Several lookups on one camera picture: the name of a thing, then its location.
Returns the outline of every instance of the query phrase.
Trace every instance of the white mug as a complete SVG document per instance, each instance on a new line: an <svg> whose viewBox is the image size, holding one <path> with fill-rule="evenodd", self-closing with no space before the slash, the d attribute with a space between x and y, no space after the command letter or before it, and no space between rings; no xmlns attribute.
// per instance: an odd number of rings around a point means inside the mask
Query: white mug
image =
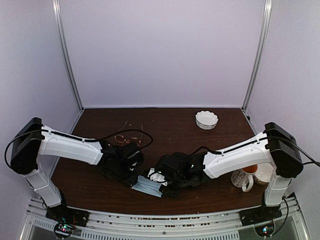
<svg viewBox="0 0 320 240"><path fill-rule="evenodd" d="M254 185L254 175L256 172L248 173L243 169L233 171L231 182L237 188L241 188L244 193L249 192Z"/></svg>

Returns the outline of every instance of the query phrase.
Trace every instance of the white wall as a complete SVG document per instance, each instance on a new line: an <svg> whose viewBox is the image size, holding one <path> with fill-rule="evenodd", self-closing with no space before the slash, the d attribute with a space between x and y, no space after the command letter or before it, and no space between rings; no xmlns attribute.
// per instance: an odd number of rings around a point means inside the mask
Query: white wall
<svg viewBox="0 0 320 240"><path fill-rule="evenodd" d="M273 1L248 111L258 131L276 122L320 160L320 1ZM292 184L313 240L320 236L319 183L320 168L306 165Z"/></svg>
<svg viewBox="0 0 320 240"><path fill-rule="evenodd" d="M64 0L85 107L240 107L264 0Z"/></svg>
<svg viewBox="0 0 320 240"><path fill-rule="evenodd" d="M32 118L69 131L78 109L63 63L52 2L0 1L0 239L17 239L32 191L4 163L7 143ZM44 164L52 167L52 158Z"/></svg>

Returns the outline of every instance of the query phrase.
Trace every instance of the scalloped bowl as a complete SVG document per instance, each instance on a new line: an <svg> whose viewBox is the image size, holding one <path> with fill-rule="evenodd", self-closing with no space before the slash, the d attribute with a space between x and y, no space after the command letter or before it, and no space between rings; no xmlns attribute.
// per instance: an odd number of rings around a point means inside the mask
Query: scalloped bowl
<svg viewBox="0 0 320 240"><path fill-rule="evenodd" d="M210 111L200 111L195 115L196 125L203 130L211 130L218 123L218 116Z"/></svg>

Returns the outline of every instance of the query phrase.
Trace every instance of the brown wooden table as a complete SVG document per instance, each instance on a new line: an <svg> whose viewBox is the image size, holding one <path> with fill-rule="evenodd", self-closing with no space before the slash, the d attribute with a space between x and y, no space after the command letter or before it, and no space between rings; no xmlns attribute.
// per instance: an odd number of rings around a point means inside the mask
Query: brown wooden table
<svg viewBox="0 0 320 240"><path fill-rule="evenodd" d="M154 143L145 148L145 162L138 169L154 167L160 156L173 152L191 153L199 146L213 150L234 145L252 137L246 118L240 109L209 109L218 115L219 122L213 130L202 130L196 126L197 108L121 108L86 109L73 134L86 138L101 138L121 129L141 128L150 133ZM124 134L140 137L139 133ZM143 136L142 144L148 142ZM158 198L135 191L117 181L99 175L96 166L84 162L60 159L53 183L65 194L71 207L95 211L173 215L210 213L261 204L264 186L254 185L248 193L232 185L230 173L210 183L195 188L182 189L179 198Z"/></svg>

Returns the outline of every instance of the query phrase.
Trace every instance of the light blue cloth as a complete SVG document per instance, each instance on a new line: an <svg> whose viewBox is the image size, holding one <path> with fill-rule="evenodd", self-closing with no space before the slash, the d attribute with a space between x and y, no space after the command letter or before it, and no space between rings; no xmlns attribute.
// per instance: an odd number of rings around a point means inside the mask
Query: light blue cloth
<svg viewBox="0 0 320 240"><path fill-rule="evenodd" d="M138 180L131 188L145 194L161 198L162 192L159 191L161 183L146 179L144 176L138 176Z"/></svg>

